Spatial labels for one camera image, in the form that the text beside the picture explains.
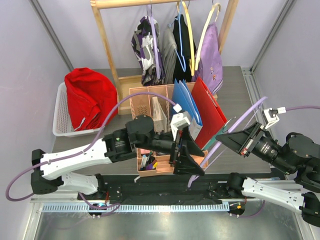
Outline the red trousers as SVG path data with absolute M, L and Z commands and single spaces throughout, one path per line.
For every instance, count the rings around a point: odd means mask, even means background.
M 75 132 L 98 129 L 118 103 L 114 84 L 90 68 L 76 68 L 64 77 L 67 107 Z

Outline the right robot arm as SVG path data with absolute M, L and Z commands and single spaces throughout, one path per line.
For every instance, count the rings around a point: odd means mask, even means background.
M 282 190 L 232 172 L 225 186 L 229 197 L 242 196 L 268 201 L 299 213 L 306 223 L 319 227 L 319 144 L 301 133 L 291 132 L 287 135 L 285 144 L 279 145 L 270 132 L 258 122 L 242 131 L 219 134 L 216 139 L 240 156 L 255 155 L 286 176 L 295 174 L 294 182 L 307 190 L 305 193 Z

